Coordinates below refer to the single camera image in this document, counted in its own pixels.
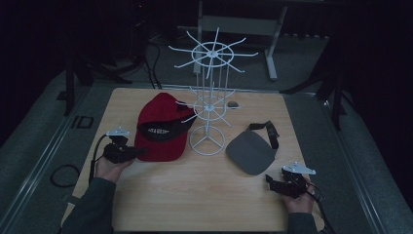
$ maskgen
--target hand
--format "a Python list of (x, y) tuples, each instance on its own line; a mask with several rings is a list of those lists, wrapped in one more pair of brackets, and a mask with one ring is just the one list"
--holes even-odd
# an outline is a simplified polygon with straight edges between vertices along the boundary
[[(309, 185), (307, 191), (310, 194), (313, 194), (314, 186)], [(290, 214), (291, 213), (309, 213), (310, 214), (313, 211), (314, 199), (308, 193), (304, 193), (296, 199), (293, 199), (289, 196), (282, 195), (282, 199), (285, 202), (286, 208)]]
[(95, 177), (101, 177), (106, 180), (117, 183), (124, 169), (130, 166), (133, 162), (134, 162), (134, 159), (128, 162), (125, 162), (125, 163), (121, 163), (121, 164), (113, 164), (112, 162), (107, 160), (105, 157), (101, 157), (96, 162)]

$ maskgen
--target person's right hand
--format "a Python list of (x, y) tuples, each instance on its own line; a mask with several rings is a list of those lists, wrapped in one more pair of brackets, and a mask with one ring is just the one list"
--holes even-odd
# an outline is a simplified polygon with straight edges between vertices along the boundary
[[(310, 194), (313, 194), (314, 186), (309, 185), (307, 191)], [(282, 196), (282, 200), (285, 202), (285, 205), (286, 205), (286, 208), (289, 214), (291, 213), (309, 213), (310, 214), (313, 211), (314, 199), (308, 193), (304, 193), (296, 199), (293, 199), (289, 196), (284, 196), (284, 195), (281, 195), (281, 196)]]

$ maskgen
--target gray carpet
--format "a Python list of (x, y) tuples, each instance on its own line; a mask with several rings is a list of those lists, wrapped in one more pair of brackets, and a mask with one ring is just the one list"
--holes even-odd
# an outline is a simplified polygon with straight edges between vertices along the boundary
[[(260, 92), (291, 88), (308, 78), (325, 43), (326, 40), (317, 38), (281, 38), (274, 55), (280, 77), (277, 82), (267, 78), (262, 53), (255, 58), (235, 59), (234, 65), (245, 73), (232, 71), (229, 87)], [(190, 48), (191, 44), (182, 40), (175, 46)], [(188, 61), (189, 57), (166, 46), (160, 48), (156, 73), (164, 88), (194, 85), (192, 67), (173, 67)], [(252, 53), (256, 48), (238, 50)], [(151, 65), (156, 55), (156, 48), (149, 47), (147, 57)], [(7, 165), (0, 171), (2, 233), (57, 233), (66, 207), (61, 200), (71, 194), (73, 187), (53, 186), (50, 175), (65, 164), (83, 167), (114, 88), (151, 88), (144, 67), (124, 76), (133, 84), (119, 85), (98, 79), (91, 88), (77, 85), (76, 106), (68, 117), (62, 116), (64, 102), (56, 100), (64, 89), (64, 73), (46, 88), (0, 151), (0, 163)], [(330, 121), (330, 108), (308, 94), (317, 88), (318, 84), (285, 97), (285, 101), (306, 163), (318, 172), (312, 180), (326, 197), (323, 206), (336, 233), (411, 233), (412, 213), (361, 119), (343, 101), (347, 115), (340, 117), (343, 130), (337, 132)], [(92, 127), (76, 128), (73, 125), (76, 116), (94, 117)], [(39, 160), (45, 164), (38, 183), (25, 181)], [(76, 181), (76, 174), (71, 170), (59, 171), (56, 180), (71, 183)], [(25, 188), (22, 184), (33, 186)], [(22, 189), (29, 191), (25, 197), (21, 196)], [(16, 199), (23, 203), (13, 204)]]

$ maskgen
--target dark background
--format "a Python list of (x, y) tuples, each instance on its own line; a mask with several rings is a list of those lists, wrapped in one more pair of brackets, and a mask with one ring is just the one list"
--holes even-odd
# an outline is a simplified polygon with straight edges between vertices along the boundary
[[(128, 30), (131, 24), (144, 21), (147, 26), (157, 26), (173, 41), (177, 25), (195, 26), (197, 23), (197, 1), (119, 2), (124, 5), (117, 9), (118, 15), (104, 20), (121, 24)], [(206, 10), (218, 15), (254, 17), (254, 11), (243, 10), (244, 4), (250, 1), (239, 1), (239, 8), (228, 8), (220, 2), (210, 1)], [(255, 8), (259, 9), (260, 16), (271, 18), (273, 11), (265, 7), (266, 1), (263, 2), (261, 5), (254, 3)], [(352, 94), (357, 112), (412, 208), (413, 192), (409, 184), (413, 178), (413, 4), (408, 0), (371, 1), (368, 5), (361, 3), (369, 1), (336, 4), (340, 2), (290, 4), (282, 34), (297, 34), (303, 39), (305, 35), (330, 37), (332, 46), (324, 51), (319, 62), (328, 67), (334, 64), (329, 64), (325, 58), (343, 58), (340, 62), (345, 70), (345, 88)], [(1, 2), (0, 144), (24, 118), (47, 84), (64, 70), (67, 53), (64, 42), (67, 41), (62, 38), (68, 38), (73, 42), (70, 45), (98, 62), (110, 63), (116, 55), (124, 56), (124, 49), (119, 46), (122, 43), (107, 36), (107, 32), (110, 34), (114, 29), (103, 26), (96, 3), (103, 10), (111, 9), (104, 8), (105, 1), (92, 0)], [(133, 13), (138, 12), (137, 18), (130, 18), (131, 9), (122, 11), (122, 6), (131, 4), (143, 7), (133, 9)], [(136, 35), (137, 42), (145, 40), (143, 32)], [(136, 45), (137, 51), (145, 47), (145, 43)]]

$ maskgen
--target person's left hand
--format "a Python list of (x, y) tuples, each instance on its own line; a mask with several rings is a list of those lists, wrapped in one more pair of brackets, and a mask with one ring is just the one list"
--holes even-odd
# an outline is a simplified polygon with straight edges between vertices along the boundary
[(96, 162), (95, 177), (101, 177), (106, 180), (117, 183), (124, 169), (130, 166), (133, 162), (134, 162), (134, 159), (128, 162), (125, 162), (125, 163), (121, 163), (121, 164), (113, 164), (112, 162), (107, 160), (105, 157), (101, 157)]

